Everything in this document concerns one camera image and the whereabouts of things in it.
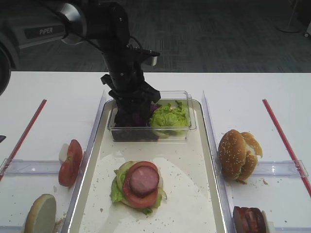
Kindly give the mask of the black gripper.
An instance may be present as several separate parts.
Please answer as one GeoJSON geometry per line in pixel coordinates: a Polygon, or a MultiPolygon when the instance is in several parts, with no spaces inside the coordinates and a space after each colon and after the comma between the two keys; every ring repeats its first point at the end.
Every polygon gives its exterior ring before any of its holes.
{"type": "Polygon", "coordinates": [[[108,94],[116,100],[118,110],[115,126],[133,126],[132,102],[142,102],[138,111],[139,125],[148,125],[152,115],[152,102],[158,102],[161,94],[145,81],[143,72],[130,75],[116,73],[114,76],[105,74],[101,81],[110,87],[108,94]]]}

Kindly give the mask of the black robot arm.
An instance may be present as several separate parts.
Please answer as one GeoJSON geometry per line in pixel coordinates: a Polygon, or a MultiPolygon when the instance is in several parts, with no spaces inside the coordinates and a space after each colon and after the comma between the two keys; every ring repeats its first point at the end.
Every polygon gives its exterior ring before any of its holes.
{"type": "Polygon", "coordinates": [[[128,14],[115,2],[60,0],[53,9],[39,1],[46,13],[8,13],[0,18],[0,89],[7,88],[11,71],[19,65],[21,49],[63,41],[68,45],[88,42],[103,56],[108,73],[101,81],[116,101],[118,127],[146,127],[160,100],[160,92],[146,83],[141,65],[156,64],[158,52],[133,47],[128,14]]]}

